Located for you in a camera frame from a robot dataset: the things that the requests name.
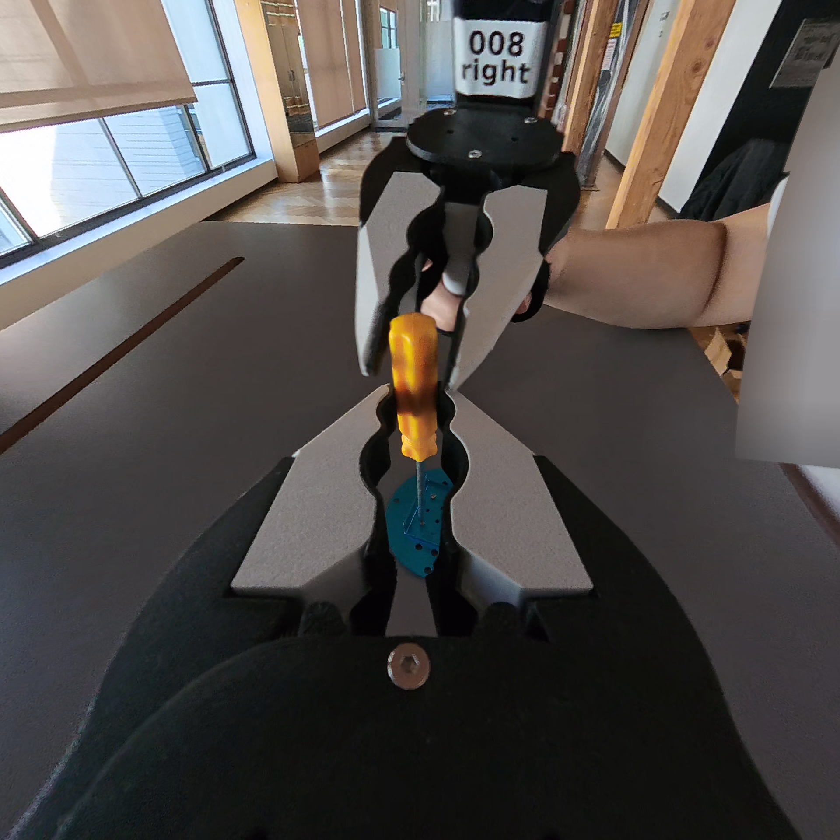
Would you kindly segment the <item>black cloth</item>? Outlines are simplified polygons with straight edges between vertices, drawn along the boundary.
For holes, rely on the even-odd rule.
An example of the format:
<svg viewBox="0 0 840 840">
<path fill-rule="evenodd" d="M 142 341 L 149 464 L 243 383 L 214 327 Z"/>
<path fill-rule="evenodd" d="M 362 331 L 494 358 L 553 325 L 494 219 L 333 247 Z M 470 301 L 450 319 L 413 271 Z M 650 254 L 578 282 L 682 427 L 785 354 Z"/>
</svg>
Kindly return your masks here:
<svg viewBox="0 0 840 840">
<path fill-rule="evenodd" d="M 790 143 L 752 139 L 697 184 L 679 219 L 718 221 L 767 203 L 785 174 Z"/>
</svg>

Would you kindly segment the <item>glass door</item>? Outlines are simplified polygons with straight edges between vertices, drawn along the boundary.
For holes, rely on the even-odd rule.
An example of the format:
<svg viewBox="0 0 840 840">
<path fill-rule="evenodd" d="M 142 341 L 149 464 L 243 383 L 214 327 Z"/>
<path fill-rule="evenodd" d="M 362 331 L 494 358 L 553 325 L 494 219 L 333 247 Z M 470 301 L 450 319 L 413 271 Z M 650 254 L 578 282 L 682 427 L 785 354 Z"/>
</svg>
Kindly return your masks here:
<svg viewBox="0 0 840 840">
<path fill-rule="evenodd" d="M 455 106 L 453 16 L 451 1 L 364 2 L 375 131 Z"/>
</svg>

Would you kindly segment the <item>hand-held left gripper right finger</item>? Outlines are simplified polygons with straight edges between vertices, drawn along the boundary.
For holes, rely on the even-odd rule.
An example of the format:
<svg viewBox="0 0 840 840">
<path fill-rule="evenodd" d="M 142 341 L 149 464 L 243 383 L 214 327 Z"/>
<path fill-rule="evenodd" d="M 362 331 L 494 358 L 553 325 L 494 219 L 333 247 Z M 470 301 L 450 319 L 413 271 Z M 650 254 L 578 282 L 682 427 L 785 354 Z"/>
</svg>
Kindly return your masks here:
<svg viewBox="0 0 840 840">
<path fill-rule="evenodd" d="M 440 636 L 467 636 L 496 603 L 588 596 L 593 582 L 533 452 L 474 403 L 438 392 L 450 488 L 427 580 Z"/>
</svg>

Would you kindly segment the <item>person's right forearm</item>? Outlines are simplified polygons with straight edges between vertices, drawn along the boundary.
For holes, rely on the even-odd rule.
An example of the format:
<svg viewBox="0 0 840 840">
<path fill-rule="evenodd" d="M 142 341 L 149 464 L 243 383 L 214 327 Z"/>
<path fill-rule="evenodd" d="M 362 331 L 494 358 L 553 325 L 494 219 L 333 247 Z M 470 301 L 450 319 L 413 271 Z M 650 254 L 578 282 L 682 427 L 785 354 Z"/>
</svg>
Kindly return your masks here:
<svg viewBox="0 0 840 840">
<path fill-rule="evenodd" d="M 549 252 L 545 301 L 630 329 L 713 327 L 752 318 L 771 204 L 717 222 L 574 228 Z"/>
</svg>

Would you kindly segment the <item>large window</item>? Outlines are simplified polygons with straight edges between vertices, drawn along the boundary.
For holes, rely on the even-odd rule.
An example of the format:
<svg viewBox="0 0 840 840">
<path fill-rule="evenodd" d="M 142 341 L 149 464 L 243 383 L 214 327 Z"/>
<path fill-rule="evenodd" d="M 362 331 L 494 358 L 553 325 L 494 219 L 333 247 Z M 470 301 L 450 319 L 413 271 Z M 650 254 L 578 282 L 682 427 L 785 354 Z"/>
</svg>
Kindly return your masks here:
<svg viewBox="0 0 840 840">
<path fill-rule="evenodd" d="M 234 2 L 161 2 L 193 102 L 2 132 L 2 270 L 208 196 L 270 157 Z"/>
</svg>

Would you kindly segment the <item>cardboard box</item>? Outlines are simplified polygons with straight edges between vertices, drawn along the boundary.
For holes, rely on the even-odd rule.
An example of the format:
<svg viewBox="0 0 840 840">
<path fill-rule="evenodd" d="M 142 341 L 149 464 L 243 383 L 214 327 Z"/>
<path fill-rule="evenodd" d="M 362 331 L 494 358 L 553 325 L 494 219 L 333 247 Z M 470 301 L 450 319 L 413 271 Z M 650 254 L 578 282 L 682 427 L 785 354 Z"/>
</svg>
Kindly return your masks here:
<svg viewBox="0 0 840 840">
<path fill-rule="evenodd" d="M 749 326 L 749 322 L 739 322 L 718 327 L 688 328 L 736 403 L 740 397 Z"/>
</svg>

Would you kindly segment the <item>blue round metal plate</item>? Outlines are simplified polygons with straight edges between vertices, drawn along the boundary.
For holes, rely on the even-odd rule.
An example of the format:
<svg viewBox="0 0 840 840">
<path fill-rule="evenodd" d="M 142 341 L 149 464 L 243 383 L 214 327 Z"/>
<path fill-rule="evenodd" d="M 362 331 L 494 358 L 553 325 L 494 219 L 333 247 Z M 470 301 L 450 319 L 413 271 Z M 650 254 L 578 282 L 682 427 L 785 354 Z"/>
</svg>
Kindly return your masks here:
<svg viewBox="0 0 840 840">
<path fill-rule="evenodd" d="M 445 502 L 453 488 L 443 469 L 426 469 L 422 495 L 415 478 L 406 479 L 385 509 L 388 543 L 395 561 L 420 578 L 433 571 L 440 554 Z"/>
</svg>

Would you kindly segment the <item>wall sign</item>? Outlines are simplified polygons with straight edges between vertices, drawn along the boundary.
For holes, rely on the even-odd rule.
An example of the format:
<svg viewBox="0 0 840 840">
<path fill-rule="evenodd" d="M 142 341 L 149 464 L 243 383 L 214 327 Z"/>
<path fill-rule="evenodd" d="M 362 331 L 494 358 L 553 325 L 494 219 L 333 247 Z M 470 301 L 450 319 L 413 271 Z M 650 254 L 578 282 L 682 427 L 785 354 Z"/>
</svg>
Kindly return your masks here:
<svg viewBox="0 0 840 840">
<path fill-rule="evenodd" d="M 802 20 L 770 83 L 770 89 L 813 88 L 839 42 L 839 22 L 828 18 Z"/>
</svg>

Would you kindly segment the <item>wooden post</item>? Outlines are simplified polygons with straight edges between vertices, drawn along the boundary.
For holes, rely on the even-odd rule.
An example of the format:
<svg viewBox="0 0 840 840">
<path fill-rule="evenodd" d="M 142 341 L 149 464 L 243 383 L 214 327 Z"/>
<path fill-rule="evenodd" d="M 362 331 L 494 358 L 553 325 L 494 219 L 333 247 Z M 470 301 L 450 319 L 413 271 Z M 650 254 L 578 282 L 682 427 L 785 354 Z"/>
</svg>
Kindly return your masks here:
<svg viewBox="0 0 840 840">
<path fill-rule="evenodd" d="M 294 145 L 261 2 L 235 1 L 234 5 L 278 180 L 304 182 L 319 172 L 317 142 L 311 137 Z"/>
<path fill-rule="evenodd" d="M 575 156 L 578 178 L 583 189 L 595 189 L 592 163 L 584 162 L 587 126 L 595 106 L 602 63 L 610 42 L 619 1 L 586 1 L 582 3 L 574 39 L 574 63 L 566 97 L 563 120 L 563 151 Z"/>
<path fill-rule="evenodd" d="M 648 221 L 734 4 L 680 3 L 605 228 Z"/>
</svg>

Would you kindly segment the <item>beige roller blind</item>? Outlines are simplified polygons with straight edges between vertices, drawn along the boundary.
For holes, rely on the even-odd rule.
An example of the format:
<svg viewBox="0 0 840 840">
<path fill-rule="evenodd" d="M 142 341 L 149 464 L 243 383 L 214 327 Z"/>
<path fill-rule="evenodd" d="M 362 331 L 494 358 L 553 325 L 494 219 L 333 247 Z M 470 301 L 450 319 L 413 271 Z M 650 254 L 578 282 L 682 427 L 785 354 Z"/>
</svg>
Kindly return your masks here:
<svg viewBox="0 0 840 840">
<path fill-rule="evenodd" d="M 194 102 L 159 1 L 2 1 L 1 131 Z"/>
</svg>

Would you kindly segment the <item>grey desk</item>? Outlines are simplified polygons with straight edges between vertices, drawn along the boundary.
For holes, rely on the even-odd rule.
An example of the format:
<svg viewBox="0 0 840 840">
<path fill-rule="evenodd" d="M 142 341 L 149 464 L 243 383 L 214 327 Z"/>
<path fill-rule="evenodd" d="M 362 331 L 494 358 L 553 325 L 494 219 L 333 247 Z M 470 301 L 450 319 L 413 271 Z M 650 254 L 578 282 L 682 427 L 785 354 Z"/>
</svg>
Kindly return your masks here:
<svg viewBox="0 0 840 840">
<path fill-rule="evenodd" d="M 204 222 L 2 331 L 2 428 L 243 261 L 2 455 L 2 834 L 173 563 L 370 393 L 352 227 Z M 691 336 L 544 308 L 464 394 L 617 524 L 694 624 L 803 838 L 838 838 L 837 546 Z"/>
</svg>

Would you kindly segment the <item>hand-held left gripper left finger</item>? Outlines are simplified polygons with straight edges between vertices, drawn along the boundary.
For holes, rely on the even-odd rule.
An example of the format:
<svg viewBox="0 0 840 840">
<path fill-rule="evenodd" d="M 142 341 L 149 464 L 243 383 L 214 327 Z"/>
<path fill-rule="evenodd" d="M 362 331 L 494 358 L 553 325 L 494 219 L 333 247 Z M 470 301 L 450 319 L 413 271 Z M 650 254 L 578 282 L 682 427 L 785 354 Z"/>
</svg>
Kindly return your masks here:
<svg viewBox="0 0 840 840">
<path fill-rule="evenodd" d="M 231 582 L 237 595 L 334 605 L 359 635 L 385 632 L 396 583 L 382 498 L 393 423 L 381 385 L 301 447 Z"/>
</svg>

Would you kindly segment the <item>yellow screwdriver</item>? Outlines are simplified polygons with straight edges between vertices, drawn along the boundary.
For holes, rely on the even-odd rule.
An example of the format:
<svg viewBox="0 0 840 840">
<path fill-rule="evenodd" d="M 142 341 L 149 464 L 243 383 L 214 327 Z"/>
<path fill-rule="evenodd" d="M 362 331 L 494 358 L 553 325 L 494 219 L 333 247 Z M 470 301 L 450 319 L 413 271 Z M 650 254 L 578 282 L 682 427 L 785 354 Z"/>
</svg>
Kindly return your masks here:
<svg viewBox="0 0 840 840">
<path fill-rule="evenodd" d="M 424 462 L 437 453 L 436 322 L 418 311 L 398 316 L 391 320 L 388 343 L 402 454 L 416 463 L 417 516 L 424 524 Z"/>
</svg>

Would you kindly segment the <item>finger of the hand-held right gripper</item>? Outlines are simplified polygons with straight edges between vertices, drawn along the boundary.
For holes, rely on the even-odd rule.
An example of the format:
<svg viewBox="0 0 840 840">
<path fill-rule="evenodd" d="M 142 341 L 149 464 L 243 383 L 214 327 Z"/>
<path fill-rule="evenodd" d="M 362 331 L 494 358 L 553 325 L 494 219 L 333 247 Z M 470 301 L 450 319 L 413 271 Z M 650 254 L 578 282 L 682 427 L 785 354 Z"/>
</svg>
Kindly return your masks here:
<svg viewBox="0 0 840 840">
<path fill-rule="evenodd" d="M 547 195 L 534 186 L 510 186 L 483 201 L 479 220 L 488 222 L 490 240 L 476 256 L 476 287 L 463 301 L 458 341 L 449 356 L 450 391 L 488 356 L 537 278 Z"/>
<path fill-rule="evenodd" d="M 354 335 L 362 375 L 376 375 L 389 323 L 410 310 L 420 257 L 442 240 L 442 189 L 425 174 L 393 174 L 359 229 Z"/>
</svg>

